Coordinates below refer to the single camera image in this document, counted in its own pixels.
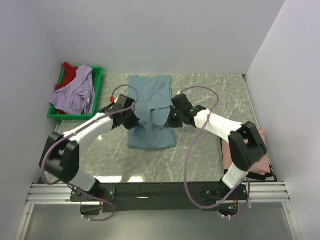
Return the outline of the blue t-shirt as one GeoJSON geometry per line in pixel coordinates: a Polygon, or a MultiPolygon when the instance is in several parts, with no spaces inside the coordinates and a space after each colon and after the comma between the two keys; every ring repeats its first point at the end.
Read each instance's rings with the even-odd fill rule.
{"type": "Polygon", "coordinates": [[[172,78],[169,75],[130,75],[128,84],[139,94],[134,113],[140,126],[128,131],[128,147],[161,150],[176,146],[176,133],[165,127],[170,114],[172,78]]]}

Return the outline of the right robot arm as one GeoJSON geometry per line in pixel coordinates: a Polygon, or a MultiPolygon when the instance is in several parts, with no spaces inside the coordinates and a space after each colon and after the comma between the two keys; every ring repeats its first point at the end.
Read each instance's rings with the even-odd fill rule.
{"type": "Polygon", "coordinates": [[[184,163],[183,181],[186,193],[190,193],[187,167],[191,151],[200,135],[207,131],[229,145],[231,166],[219,181],[218,193],[226,200],[232,199],[252,167],[267,155],[268,150],[258,128],[250,121],[246,123],[232,121],[200,105],[186,110],[171,106],[166,126],[180,128],[184,124],[199,129],[188,148],[184,163]]]}

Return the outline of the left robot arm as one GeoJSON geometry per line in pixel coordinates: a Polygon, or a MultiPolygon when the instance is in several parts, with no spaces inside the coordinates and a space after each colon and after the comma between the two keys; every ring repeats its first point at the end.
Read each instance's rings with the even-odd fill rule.
{"type": "Polygon", "coordinates": [[[59,181],[76,187],[88,201],[100,199],[100,182],[80,170],[81,145],[88,144],[103,133],[124,126],[131,130],[140,126],[140,119],[132,109],[99,112],[92,119],[63,134],[48,136],[39,163],[42,181],[55,185],[59,181]]]}

